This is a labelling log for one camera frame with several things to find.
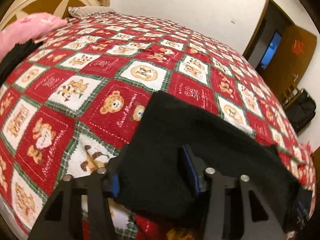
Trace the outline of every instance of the dark clothing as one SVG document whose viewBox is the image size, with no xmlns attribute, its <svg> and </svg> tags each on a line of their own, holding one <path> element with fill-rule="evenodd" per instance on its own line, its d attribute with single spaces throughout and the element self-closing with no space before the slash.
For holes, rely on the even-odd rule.
<svg viewBox="0 0 320 240">
<path fill-rule="evenodd" d="M 195 204 L 177 165 L 183 144 L 223 175 L 248 175 L 283 224 L 299 183 L 275 147 L 264 147 L 220 117 L 161 91 L 153 93 L 119 166 L 116 201 L 134 211 L 182 218 Z"/>
<path fill-rule="evenodd" d="M 5 82 L 15 67 L 42 44 L 43 42 L 35 44 L 33 40 L 29 40 L 22 45 L 16 44 L 0 63 L 0 86 Z"/>
</svg>

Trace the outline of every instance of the door frame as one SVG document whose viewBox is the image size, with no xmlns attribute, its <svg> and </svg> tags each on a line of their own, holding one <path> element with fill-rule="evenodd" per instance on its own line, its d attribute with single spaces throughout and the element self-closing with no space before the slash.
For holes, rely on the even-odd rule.
<svg viewBox="0 0 320 240">
<path fill-rule="evenodd" d="M 250 56 L 251 56 L 251 55 L 249 55 L 249 54 L 251 54 L 252 51 L 253 51 L 252 46 L 255 47 L 255 45 L 256 45 L 256 44 L 253 44 L 253 42 L 255 41 L 256 36 L 257 36 L 257 34 L 258 34 L 258 32 L 259 32 L 259 29 L 260 29 L 260 27 L 261 27 L 261 24 L 262 24 L 262 21 L 263 21 L 265 15 L 266 15 L 266 12 L 267 12 L 267 9 L 268 9 L 268 5 L 269 5 L 270 2 L 273 3 L 273 4 L 281 11 L 281 13 L 284 14 L 284 16 L 286 16 L 286 18 L 287 18 L 292 24 L 294 24 L 293 20 L 285 13 L 285 11 L 284 11 L 279 5 L 276 4 L 275 1 L 273 1 L 273 0 L 266 0 L 265 5 L 264 5 L 264 7 L 263 7 L 263 10 L 262 10 L 262 12 L 261 12 L 259 21 L 258 21 L 258 23 L 257 23 L 257 26 L 256 26 L 256 28 L 255 28 L 255 30 L 254 30 L 254 32 L 253 32 L 253 34 L 252 34 L 252 37 L 251 37 L 251 39 L 250 39 L 247 47 L 246 47 L 245 50 L 244 50 L 244 53 L 242 54 L 242 56 L 243 56 L 244 58 L 247 58 L 247 57 L 250 57 Z"/>
</svg>

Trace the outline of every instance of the pillow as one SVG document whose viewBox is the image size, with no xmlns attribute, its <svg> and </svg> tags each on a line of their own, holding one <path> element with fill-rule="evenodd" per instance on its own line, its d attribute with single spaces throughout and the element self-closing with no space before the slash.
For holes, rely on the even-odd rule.
<svg viewBox="0 0 320 240">
<path fill-rule="evenodd" d="M 7 26 L 0 32 L 0 62 L 15 44 L 38 39 L 55 29 L 67 25 L 67 21 L 50 13 L 33 13 Z"/>
<path fill-rule="evenodd" d="M 113 9 L 106 6 L 81 6 L 81 7 L 68 7 L 68 12 L 72 17 L 82 18 L 87 16 L 94 16 L 98 14 L 113 14 L 116 13 Z"/>
</svg>

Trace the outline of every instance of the curved cream headboard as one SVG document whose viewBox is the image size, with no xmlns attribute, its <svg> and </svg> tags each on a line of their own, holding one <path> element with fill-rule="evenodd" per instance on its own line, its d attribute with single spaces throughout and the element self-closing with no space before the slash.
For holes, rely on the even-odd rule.
<svg viewBox="0 0 320 240">
<path fill-rule="evenodd" d="M 64 18 L 68 16 L 68 6 L 100 5 L 97 0 L 15 0 L 2 21 L 0 31 L 8 24 L 21 19 L 30 13 L 49 12 Z"/>
</svg>

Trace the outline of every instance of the striped pillow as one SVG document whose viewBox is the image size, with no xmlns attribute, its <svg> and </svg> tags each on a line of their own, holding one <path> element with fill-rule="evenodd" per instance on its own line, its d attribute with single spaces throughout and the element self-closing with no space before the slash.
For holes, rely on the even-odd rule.
<svg viewBox="0 0 320 240">
<path fill-rule="evenodd" d="M 113 14 L 116 13 L 113 9 L 106 6 L 82 6 L 82 7 L 68 7 L 68 12 L 71 17 L 83 18 L 87 16 L 94 16 L 99 14 Z"/>
</svg>

